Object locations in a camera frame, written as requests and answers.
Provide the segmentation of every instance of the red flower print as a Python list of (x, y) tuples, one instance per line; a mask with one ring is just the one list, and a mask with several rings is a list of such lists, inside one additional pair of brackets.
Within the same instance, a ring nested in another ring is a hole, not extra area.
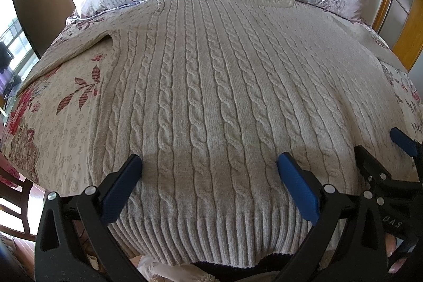
[(33, 100), (33, 92), (34, 87), (33, 85), (31, 85), (24, 91), (24, 93), (20, 97), (16, 109), (10, 114), (9, 120), (7, 122), (7, 133), (10, 133), (12, 135), (16, 134), (16, 131), (18, 130), (19, 124), (21, 122), (22, 117), (24, 116), (25, 111), (32, 105), (31, 102)]
[(418, 102), (420, 103), (420, 96), (417, 92), (417, 90), (411, 90), (411, 96)]
[(104, 59), (105, 54), (97, 54), (95, 58), (92, 58), (92, 61), (101, 61)]
[(35, 103), (31, 109), (31, 113), (36, 113), (38, 109), (40, 108), (40, 105), (41, 105), (40, 102)]

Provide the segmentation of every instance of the cable knit sweater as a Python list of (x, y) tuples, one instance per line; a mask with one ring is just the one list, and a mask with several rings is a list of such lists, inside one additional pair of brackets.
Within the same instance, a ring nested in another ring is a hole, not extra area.
[(98, 185), (131, 153), (142, 157), (142, 180), (110, 226), (129, 254), (248, 267), (295, 252), (308, 223), (278, 176), (285, 151), (341, 192), (365, 186), (355, 145), (405, 175), (409, 161), (389, 138), (404, 119), (373, 46), (319, 8), (149, 0), (54, 45), (25, 85), (100, 46), (109, 69), (91, 101), (87, 175)]

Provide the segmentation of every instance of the wooden chair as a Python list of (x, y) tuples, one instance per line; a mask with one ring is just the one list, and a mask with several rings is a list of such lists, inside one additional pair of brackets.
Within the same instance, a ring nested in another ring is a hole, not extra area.
[(33, 183), (28, 179), (21, 181), (15, 178), (14, 176), (12, 176), (11, 174), (9, 174), (7, 171), (3, 170), (1, 167), (0, 167), (0, 175), (4, 177), (6, 180), (22, 187), (22, 191), (18, 191), (0, 182), (0, 198), (3, 198), (6, 201), (9, 201), (10, 203), (13, 203), (15, 206), (18, 206), (19, 208), (21, 208), (21, 213), (19, 214), (15, 212), (14, 210), (11, 210), (9, 207), (3, 206), (3, 205), (0, 205), (0, 210), (2, 210), (3, 212), (6, 212), (7, 214), (15, 216), (16, 218), (19, 218), (22, 221), (22, 225), (24, 227), (24, 233), (11, 229), (9, 227), (2, 226), (2, 225), (0, 225), (0, 231), (17, 238), (35, 241), (36, 235), (32, 235), (30, 233), (29, 223), (28, 223), (28, 200), (29, 200), (29, 194), (31, 192)]

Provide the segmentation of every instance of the leaf print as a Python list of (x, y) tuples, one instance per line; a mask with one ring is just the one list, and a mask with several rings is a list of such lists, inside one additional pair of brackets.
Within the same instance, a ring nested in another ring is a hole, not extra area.
[(397, 97), (397, 101), (398, 101), (399, 103), (404, 103), (404, 102), (401, 100), (401, 98), (399, 98), (399, 96), (398, 96), (397, 94), (395, 94), (395, 96)]
[(78, 78), (78, 77), (75, 77), (75, 83), (78, 84), (78, 85), (82, 85), (82, 86), (88, 85), (87, 82), (84, 79)]
[(80, 97), (80, 100), (79, 100), (79, 103), (78, 103), (78, 105), (79, 105), (79, 108), (80, 108), (80, 110), (82, 109), (82, 106), (85, 104), (85, 102), (87, 101), (87, 99), (88, 99), (88, 93), (91, 91), (91, 89), (93, 88), (93, 84), (92, 85), (90, 85), (88, 88), (86, 88), (85, 89), (85, 91), (82, 93), (82, 95), (81, 95), (81, 97)]
[(52, 47), (56, 47), (56, 46), (59, 46), (59, 45), (61, 45), (62, 43), (65, 43), (66, 41), (67, 41), (68, 39), (67, 38), (65, 38), (65, 37), (60, 37), (60, 38), (57, 38), (56, 40), (54, 40), (54, 42), (52, 43)]
[(56, 115), (60, 113), (63, 110), (63, 108), (65, 108), (69, 104), (73, 95), (75, 95), (79, 90), (82, 90), (83, 88), (84, 86), (80, 87), (78, 90), (72, 92), (70, 95), (67, 95), (64, 99), (62, 99), (59, 105), (57, 106)]
[(93, 71), (91, 72), (91, 76), (96, 83), (100, 81), (100, 69), (97, 65), (94, 66)]

